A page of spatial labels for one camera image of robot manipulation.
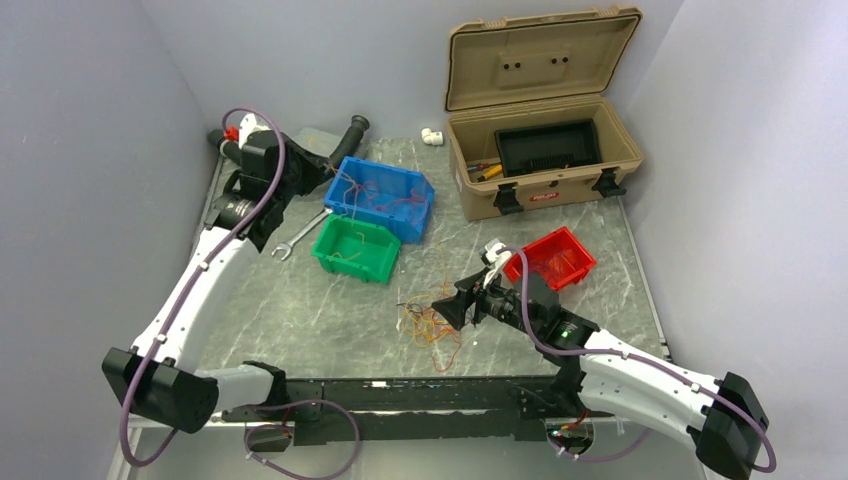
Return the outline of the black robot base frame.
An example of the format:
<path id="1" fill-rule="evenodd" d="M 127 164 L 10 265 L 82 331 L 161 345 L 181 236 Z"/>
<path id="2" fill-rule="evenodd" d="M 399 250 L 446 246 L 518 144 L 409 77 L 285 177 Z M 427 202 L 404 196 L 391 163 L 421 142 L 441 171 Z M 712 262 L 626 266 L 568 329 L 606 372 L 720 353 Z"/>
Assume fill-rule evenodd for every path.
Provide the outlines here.
<path id="1" fill-rule="evenodd" d="M 231 407 L 228 423 L 277 424 L 296 446 L 364 441 L 507 437 L 542 441 L 560 428 L 587 444 L 590 422 L 604 414 L 580 409 L 557 391 L 555 375 L 389 378 L 289 378 L 259 406 Z"/>

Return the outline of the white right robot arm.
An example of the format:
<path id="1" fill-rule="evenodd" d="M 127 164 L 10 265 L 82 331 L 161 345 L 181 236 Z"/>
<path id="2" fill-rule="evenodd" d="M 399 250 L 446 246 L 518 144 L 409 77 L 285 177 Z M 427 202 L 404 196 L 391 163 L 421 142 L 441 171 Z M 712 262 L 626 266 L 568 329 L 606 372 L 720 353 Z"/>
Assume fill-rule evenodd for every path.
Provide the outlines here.
<path id="1" fill-rule="evenodd" d="M 550 391 L 557 411 L 637 422 L 692 448 L 704 466 L 728 479 L 775 471 L 769 420 L 746 378 L 701 374 L 632 347 L 562 307 L 536 273 L 520 289 L 487 283 L 487 273 L 456 282 L 455 295 L 433 302 L 433 309 L 456 330 L 492 317 L 526 334 L 559 368 Z"/>

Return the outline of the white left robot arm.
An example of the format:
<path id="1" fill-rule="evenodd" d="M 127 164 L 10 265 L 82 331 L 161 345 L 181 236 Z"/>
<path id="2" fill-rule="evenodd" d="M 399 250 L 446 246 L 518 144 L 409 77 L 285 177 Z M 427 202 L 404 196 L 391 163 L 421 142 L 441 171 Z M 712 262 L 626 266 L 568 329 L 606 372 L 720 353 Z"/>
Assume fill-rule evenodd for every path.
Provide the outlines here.
<path id="1" fill-rule="evenodd" d="M 122 407 L 123 436 L 133 416 L 191 434 L 219 412 L 250 408 L 272 420 L 285 411 L 290 396 L 284 370 L 259 361 L 203 370 L 200 356 L 230 291 L 266 249 L 293 198 L 330 180 L 360 139 L 345 135 L 331 154 L 321 155 L 268 127 L 209 132 L 209 144 L 237 169 L 213 202 L 165 304 L 130 348 L 111 348 L 102 361 Z"/>

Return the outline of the white pipe elbow fitting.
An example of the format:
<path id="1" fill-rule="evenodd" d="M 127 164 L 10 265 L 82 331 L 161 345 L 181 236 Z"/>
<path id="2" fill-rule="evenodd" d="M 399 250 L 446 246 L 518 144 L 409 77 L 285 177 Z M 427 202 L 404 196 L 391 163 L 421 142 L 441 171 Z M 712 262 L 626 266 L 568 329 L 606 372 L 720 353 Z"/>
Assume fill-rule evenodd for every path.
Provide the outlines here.
<path id="1" fill-rule="evenodd" d="M 444 136 L 442 131 L 424 128 L 421 130 L 420 135 L 425 145 L 441 146 L 444 144 Z"/>

